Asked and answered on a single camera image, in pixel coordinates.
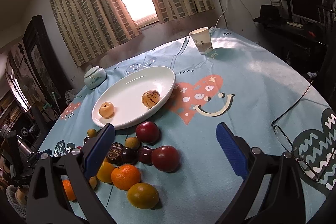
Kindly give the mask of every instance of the pink heart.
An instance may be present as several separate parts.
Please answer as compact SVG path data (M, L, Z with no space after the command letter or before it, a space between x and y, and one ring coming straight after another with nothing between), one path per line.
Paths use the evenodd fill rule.
M205 105L205 97L213 97L223 85L219 75L209 75L199 80L195 85L189 83L176 83L173 93L167 101L170 111L181 117L186 125L194 117L195 105Z
M71 103L70 105L68 105L68 107L63 111L63 113L60 116L61 120L63 120L66 115L70 114L71 112L74 112L76 109L79 109L80 105L81 103L76 104Z

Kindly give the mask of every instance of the monitor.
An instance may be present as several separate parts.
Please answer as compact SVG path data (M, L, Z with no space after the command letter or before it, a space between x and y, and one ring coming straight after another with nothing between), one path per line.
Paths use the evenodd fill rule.
M318 6L322 6L322 0L292 0L291 9L294 16L303 18L310 22L322 23Z

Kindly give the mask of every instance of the orange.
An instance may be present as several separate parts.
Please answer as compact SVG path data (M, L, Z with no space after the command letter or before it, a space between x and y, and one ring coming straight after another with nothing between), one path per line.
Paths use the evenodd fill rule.
M127 192L127 199L134 207L151 209L159 202L159 193L148 183L134 184Z
M111 163L103 161L98 170L97 178L102 182L111 183L111 173L114 168L115 167Z
M124 164L112 171L111 179L117 188L127 191L131 186L140 182L141 174L135 166Z
M67 195L68 200L70 200L70 201L76 200L75 193L74 193L74 191L71 187L71 184L70 184L69 180L64 180L63 181L63 187L64 187L64 190L65 190L65 193Z

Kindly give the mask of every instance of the shelf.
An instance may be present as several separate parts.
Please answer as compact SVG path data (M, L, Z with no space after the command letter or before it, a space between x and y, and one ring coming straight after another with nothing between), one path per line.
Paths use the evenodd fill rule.
M4 95L1 96L1 98L0 98L0 102L1 102L1 100L8 94L8 92L11 92L11 91L9 90L9 91L7 91Z
M20 112L21 112L21 108L18 105L14 107L9 113L10 122L12 122L16 118L16 116L19 115Z
M11 112L12 108L16 106L16 100L13 99L6 109L0 115L0 126L3 126L3 122L6 120L7 116Z
M12 129L13 125L17 122L17 120L19 120L19 118L21 117L21 115L23 114L23 110L21 110L21 112L14 118L14 120L9 124L9 130Z

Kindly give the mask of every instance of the paper cup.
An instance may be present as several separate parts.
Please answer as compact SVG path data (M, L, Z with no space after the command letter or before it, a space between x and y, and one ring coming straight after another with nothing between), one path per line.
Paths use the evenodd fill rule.
M189 33L189 35L194 40L195 45L199 50L200 54L208 54L209 52L212 51L212 43L208 27L194 30L191 33Z

